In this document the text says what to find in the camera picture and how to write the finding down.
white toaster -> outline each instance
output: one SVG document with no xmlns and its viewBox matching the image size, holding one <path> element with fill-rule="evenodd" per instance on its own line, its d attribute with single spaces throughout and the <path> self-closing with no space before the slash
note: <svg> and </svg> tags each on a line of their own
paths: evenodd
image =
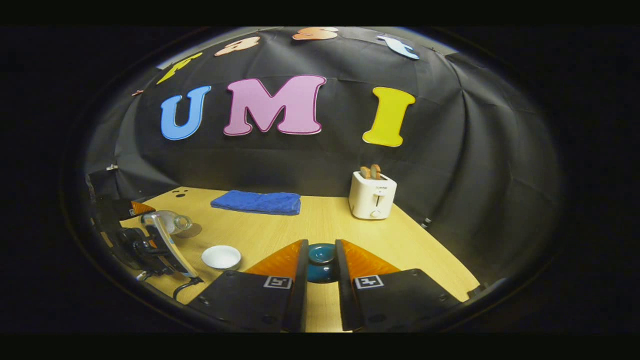
<svg viewBox="0 0 640 360">
<path fill-rule="evenodd" d="M 383 220 L 391 214 L 397 183 L 380 174 L 381 180 L 367 180 L 354 172 L 349 193 L 353 216 L 366 220 Z"/>
</svg>

folded towel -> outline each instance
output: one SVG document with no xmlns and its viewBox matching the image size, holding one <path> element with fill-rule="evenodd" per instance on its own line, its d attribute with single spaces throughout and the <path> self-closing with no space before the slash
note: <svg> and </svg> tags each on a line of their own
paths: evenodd
<svg viewBox="0 0 640 360">
<path fill-rule="evenodd" d="M 300 214 L 300 195 L 295 193 L 259 194 L 231 190 L 213 200 L 211 207 L 245 213 L 298 215 Z"/>
</svg>

power cord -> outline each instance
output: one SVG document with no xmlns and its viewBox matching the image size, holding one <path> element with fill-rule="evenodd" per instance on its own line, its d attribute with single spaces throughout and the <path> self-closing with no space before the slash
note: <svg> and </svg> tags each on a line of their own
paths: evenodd
<svg viewBox="0 0 640 360">
<path fill-rule="evenodd" d="M 189 281 L 188 283 L 186 283 L 185 285 L 180 286 L 179 288 L 177 288 L 174 292 L 173 292 L 173 299 L 178 301 L 178 293 L 186 288 L 188 288 L 189 286 L 193 286 L 196 284 L 200 284 L 201 282 L 204 282 L 201 278 L 199 277 L 192 277 L 191 281 Z"/>
</svg>

table surface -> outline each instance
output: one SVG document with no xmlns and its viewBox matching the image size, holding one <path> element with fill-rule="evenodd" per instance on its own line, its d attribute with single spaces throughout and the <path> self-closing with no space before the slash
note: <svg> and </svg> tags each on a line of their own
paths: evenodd
<svg viewBox="0 0 640 360">
<path fill-rule="evenodd" d="M 238 271 L 246 271 L 281 248 L 301 239 L 315 243 L 335 243 L 344 239 L 379 256 L 400 270 L 420 268 L 459 301 L 468 300 L 468 291 L 479 286 L 476 278 L 442 244 L 413 221 L 395 204 L 384 220 L 360 220 L 349 210 L 345 197 L 302 196 L 300 214 L 296 216 L 242 213 L 211 207 L 211 201 L 226 191 L 181 187 L 155 197 L 145 204 L 156 210 L 170 210 L 186 215 L 202 226 L 192 238 L 173 240 L 204 284 L 180 292 L 178 301 L 188 304 L 206 289 L 222 271 L 202 261 L 204 250 L 229 245 L 242 254 Z M 123 227 L 137 227 L 140 218 L 121 222 Z M 132 275 L 140 272 L 131 270 Z M 147 283 L 168 296 L 188 282 L 182 274 L 151 277 Z M 342 332 L 337 282 L 308 283 L 307 332 Z"/>
</svg>

pink letter m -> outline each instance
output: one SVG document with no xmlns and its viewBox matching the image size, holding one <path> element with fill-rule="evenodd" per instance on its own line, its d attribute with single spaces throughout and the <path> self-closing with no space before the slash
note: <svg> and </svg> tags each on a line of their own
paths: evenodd
<svg viewBox="0 0 640 360">
<path fill-rule="evenodd" d="M 285 134 L 312 135 L 322 130 L 316 121 L 316 99 L 320 86 L 326 83 L 321 76 L 291 78 L 275 96 L 271 96 L 260 80 L 240 80 L 228 86 L 233 92 L 231 119 L 225 135 L 241 136 L 251 133 L 253 126 L 246 119 L 249 111 L 263 133 L 271 129 L 278 114 L 285 109 L 278 130 Z"/>
</svg>

